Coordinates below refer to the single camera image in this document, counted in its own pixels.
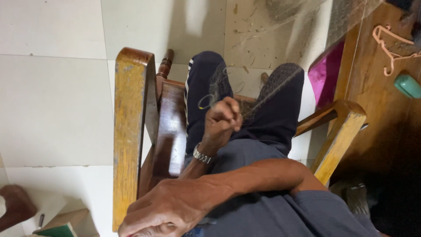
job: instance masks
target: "wooden chair seat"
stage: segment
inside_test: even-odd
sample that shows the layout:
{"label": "wooden chair seat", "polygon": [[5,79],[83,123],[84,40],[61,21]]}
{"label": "wooden chair seat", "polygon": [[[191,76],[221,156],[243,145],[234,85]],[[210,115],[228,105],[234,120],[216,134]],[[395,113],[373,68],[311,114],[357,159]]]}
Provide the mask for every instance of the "wooden chair seat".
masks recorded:
{"label": "wooden chair seat", "polygon": [[[152,53],[124,48],[115,73],[113,231],[127,207],[166,178],[177,178],[186,148],[184,84],[167,79],[172,50],[158,74]],[[235,95],[239,101],[253,98]],[[354,102],[337,100],[299,122],[296,136],[336,119],[311,171],[326,184],[345,151],[364,124],[366,114]],[[142,167],[140,157],[146,125],[152,142]]]}

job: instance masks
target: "metal watch strap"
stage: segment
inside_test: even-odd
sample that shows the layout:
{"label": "metal watch strap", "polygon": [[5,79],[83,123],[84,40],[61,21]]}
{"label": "metal watch strap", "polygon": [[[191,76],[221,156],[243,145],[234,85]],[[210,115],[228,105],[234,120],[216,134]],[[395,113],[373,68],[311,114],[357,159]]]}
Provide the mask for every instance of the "metal watch strap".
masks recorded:
{"label": "metal watch strap", "polygon": [[209,164],[209,162],[211,161],[212,157],[203,155],[202,153],[200,153],[197,148],[199,147],[200,143],[196,145],[195,150],[193,151],[193,157],[206,163]]}

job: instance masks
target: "chair leg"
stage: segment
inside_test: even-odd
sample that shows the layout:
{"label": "chair leg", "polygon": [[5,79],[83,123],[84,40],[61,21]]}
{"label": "chair leg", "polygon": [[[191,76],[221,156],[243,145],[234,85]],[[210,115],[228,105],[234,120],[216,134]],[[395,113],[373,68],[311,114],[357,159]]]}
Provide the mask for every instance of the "chair leg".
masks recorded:
{"label": "chair leg", "polygon": [[164,58],[162,59],[161,65],[159,66],[157,73],[157,92],[158,92],[158,101],[160,101],[162,93],[162,82],[168,78],[170,74],[171,65],[173,64],[174,59],[174,50],[168,49],[165,53]]}

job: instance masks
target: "dark pants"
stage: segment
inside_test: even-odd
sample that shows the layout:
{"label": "dark pants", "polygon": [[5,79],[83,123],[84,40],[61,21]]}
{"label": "dark pants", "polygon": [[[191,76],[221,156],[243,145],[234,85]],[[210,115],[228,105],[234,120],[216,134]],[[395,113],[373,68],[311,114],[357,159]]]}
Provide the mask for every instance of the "dark pants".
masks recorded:
{"label": "dark pants", "polygon": [[[189,63],[189,75],[184,91],[187,116],[186,155],[191,155],[195,146],[202,140],[205,131],[205,114],[209,107],[200,109],[198,104],[210,94],[209,88],[215,83],[215,72],[218,74],[216,85],[220,89],[215,100],[233,96],[228,75],[226,71],[223,72],[225,67],[221,55],[211,51],[194,56]],[[279,90],[276,89],[285,81],[285,78],[293,74],[292,71],[298,71],[298,73]],[[297,128],[303,84],[304,70],[302,68],[292,63],[277,67],[263,86],[256,101],[257,104],[262,102],[261,106],[254,111],[253,116],[244,121],[239,132],[232,134],[230,140],[255,139],[266,144],[280,145],[278,147],[282,147],[281,152],[287,156]],[[200,106],[209,105],[210,98],[203,99]]]}

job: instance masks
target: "net mesh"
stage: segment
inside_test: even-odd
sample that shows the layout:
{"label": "net mesh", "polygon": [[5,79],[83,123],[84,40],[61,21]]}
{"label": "net mesh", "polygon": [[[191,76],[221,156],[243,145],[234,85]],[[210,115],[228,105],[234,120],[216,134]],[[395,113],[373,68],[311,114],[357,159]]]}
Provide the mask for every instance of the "net mesh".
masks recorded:
{"label": "net mesh", "polygon": [[[245,118],[253,113],[301,70],[308,70],[310,64],[322,53],[314,55],[313,48],[322,44],[323,49],[337,43],[349,30],[368,16],[383,0],[245,0],[240,4],[249,4],[251,10],[238,23],[226,27],[232,40],[226,40],[225,62],[218,66],[211,79],[209,106],[221,100],[227,94],[229,67],[243,68],[247,73],[250,68],[275,69],[269,80],[262,80],[262,86],[256,101],[240,101]],[[233,86],[234,94],[241,94],[246,79]]]}

